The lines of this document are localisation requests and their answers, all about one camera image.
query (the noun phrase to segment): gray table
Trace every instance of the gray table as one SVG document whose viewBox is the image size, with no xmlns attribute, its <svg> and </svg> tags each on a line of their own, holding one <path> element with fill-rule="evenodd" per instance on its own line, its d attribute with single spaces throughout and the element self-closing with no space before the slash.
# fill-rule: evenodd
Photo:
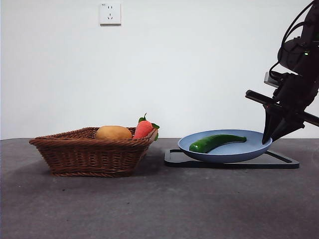
<svg viewBox="0 0 319 239">
<path fill-rule="evenodd" d="M 171 168 L 170 148 L 154 142 L 131 177 L 55 177 L 28 139 L 1 141 L 1 238 L 319 238 L 319 139 L 272 144 L 299 169 Z"/>
</svg>

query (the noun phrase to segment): plate rim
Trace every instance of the plate rim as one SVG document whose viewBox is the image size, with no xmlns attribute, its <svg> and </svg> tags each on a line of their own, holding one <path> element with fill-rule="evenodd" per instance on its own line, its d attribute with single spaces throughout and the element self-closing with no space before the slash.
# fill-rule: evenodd
<svg viewBox="0 0 319 239">
<path fill-rule="evenodd" d="M 248 130 L 248 129 L 212 129 L 212 130 L 206 130 L 206 131 L 201 131 L 201 132 L 196 132 L 196 133 L 192 133 L 192 134 L 189 134 L 183 138 L 181 138 L 178 142 L 177 142 L 177 145 L 180 149 L 184 150 L 184 151 L 187 151 L 189 153 L 194 153 L 194 154 L 199 154 L 199 155 L 211 155 L 211 156 L 231 156 L 231 155 L 244 155 L 244 154 L 249 154 L 249 153 L 253 153 L 253 152 L 257 152 L 259 150 L 264 150 L 265 148 L 268 148 L 272 142 L 273 142 L 273 139 L 270 138 L 267 143 L 265 143 L 265 147 L 263 148 L 259 148 L 258 150 L 255 150 L 255 151 L 247 151 L 247 152 L 243 152 L 243 153 L 232 153 L 232 154 L 211 154 L 211 153 L 199 153 L 199 152 L 193 152 L 193 151 L 190 151 L 189 149 L 184 149 L 182 147 L 180 147 L 180 142 L 185 139 L 186 137 L 189 137 L 189 136 L 192 136 L 192 135 L 195 135 L 195 134 L 198 134 L 198 133 L 205 133 L 205 132 L 211 132 L 211 131 L 223 131 L 223 130 L 238 130 L 238 131 L 248 131 L 248 132 L 253 132 L 253 133 L 260 133 L 260 134 L 263 134 L 261 132 L 258 132 L 258 131 L 254 131 L 254 130 Z"/>
</svg>

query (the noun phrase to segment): white wall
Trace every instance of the white wall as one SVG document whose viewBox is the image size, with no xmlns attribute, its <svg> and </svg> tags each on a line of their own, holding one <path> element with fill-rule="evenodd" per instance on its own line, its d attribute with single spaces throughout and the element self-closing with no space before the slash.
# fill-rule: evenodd
<svg viewBox="0 0 319 239">
<path fill-rule="evenodd" d="M 101 2 L 1 1 L 2 139 L 135 126 L 145 112 L 160 137 L 263 131 L 245 92 L 272 96 L 265 72 L 310 0 L 123 0 L 122 26 L 104 27 Z M 307 111 L 319 116 L 318 97 Z M 288 137 L 319 136 L 305 124 Z"/>
</svg>

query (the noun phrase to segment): basket rim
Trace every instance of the basket rim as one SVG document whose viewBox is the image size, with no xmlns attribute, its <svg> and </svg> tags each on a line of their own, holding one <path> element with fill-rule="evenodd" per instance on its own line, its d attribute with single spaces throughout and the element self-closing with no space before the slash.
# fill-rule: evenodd
<svg viewBox="0 0 319 239">
<path fill-rule="evenodd" d="M 79 131 L 85 131 L 88 129 L 97 129 L 98 127 L 85 127 L 77 130 L 72 130 L 68 132 L 52 134 L 47 136 L 39 136 L 33 138 L 29 141 L 30 144 L 38 146 L 39 144 L 50 144 L 54 143 L 55 146 L 66 146 L 66 145 L 85 145 L 85 146 L 147 146 L 151 144 L 157 133 L 158 130 L 153 128 L 153 130 L 143 138 L 130 138 L 130 139 L 96 139 L 96 138 L 72 138 L 72 137 L 62 137 L 61 135 L 70 134 L 70 133 L 77 133 Z"/>
</svg>

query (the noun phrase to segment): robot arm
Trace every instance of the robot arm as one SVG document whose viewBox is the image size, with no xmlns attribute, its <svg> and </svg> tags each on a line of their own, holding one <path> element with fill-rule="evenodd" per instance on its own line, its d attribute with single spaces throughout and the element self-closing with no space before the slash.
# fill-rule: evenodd
<svg viewBox="0 0 319 239">
<path fill-rule="evenodd" d="M 304 22 L 292 27 L 309 7 Z M 297 129 L 304 128 L 304 121 L 319 126 L 319 118 L 306 113 L 319 89 L 319 0 L 312 1 L 287 30 L 278 52 L 278 62 L 266 73 L 265 83 L 276 87 L 273 97 L 248 90 L 246 97 L 263 104 L 266 121 L 262 143 L 273 141 Z M 301 36 L 286 42 L 297 28 L 303 27 Z M 281 64 L 295 72 L 272 71 Z"/>
</svg>

